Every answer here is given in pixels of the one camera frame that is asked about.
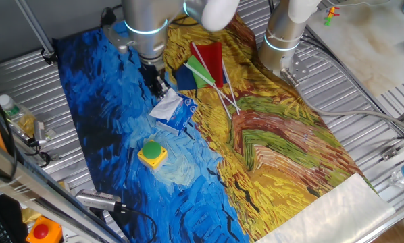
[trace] painted fabric mat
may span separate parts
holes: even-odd
[[[117,28],[125,32],[123,24]],[[362,174],[317,114],[261,68],[253,33],[240,19],[217,33],[201,26],[168,31],[170,74],[191,56],[191,41],[222,42],[240,115],[230,105],[230,121],[210,88],[197,97],[186,91],[199,104],[193,120],[180,136],[159,130],[147,115],[156,100],[134,50],[119,54],[101,30],[55,43],[96,189],[152,216],[156,242],[256,241],[353,173]],[[226,86],[222,92],[232,95]],[[137,157],[150,139],[168,150],[168,162],[157,172]],[[114,217],[131,242],[151,238],[149,220]]]

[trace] yellow and green toy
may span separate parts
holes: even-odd
[[[168,158],[168,151],[158,142],[151,140],[143,146],[137,155],[146,167],[157,170]]]
[[[336,13],[336,9],[339,10],[338,7],[331,7],[330,10],[326,10],[326,12],[328,13],[328,15],[325,17],[325,25],[326,26],[330,26],[331,25],[331,19],[332,17],[336,17],[339,16],[340,14]]]

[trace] green button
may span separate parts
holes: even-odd
[[[145,156],[147,159],[155,159],[158,156],[160,156],[161,146],[160,146],[160,144],[153,142],[153,141],[148,142],[142,148],[142,153],[143,153],[143,156]]]

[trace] blue swirling painting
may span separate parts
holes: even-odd
[[[125,32],[125,26],[116,27]],[[248,242],[217,175],[221,156],[196,124],[175,136],[155,126],[157,103],[145,86],[138,54],[119,54],[102,30],[56,40],[59,76],[97,191],[121,197],[158,225],[156,242]],[[151,171],[138,159],[154,140],[168,160]],[[131,242],[153,236],[151,222],[136,214],[114,215]]]

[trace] white towel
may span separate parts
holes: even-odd
[[[169,121],[181,101],[182,98],[176,94],[175,90],[170,88],[164,98],[153,108],[149,115]]]
[[[257,243],[356,242],[394,213],[354,174]]]

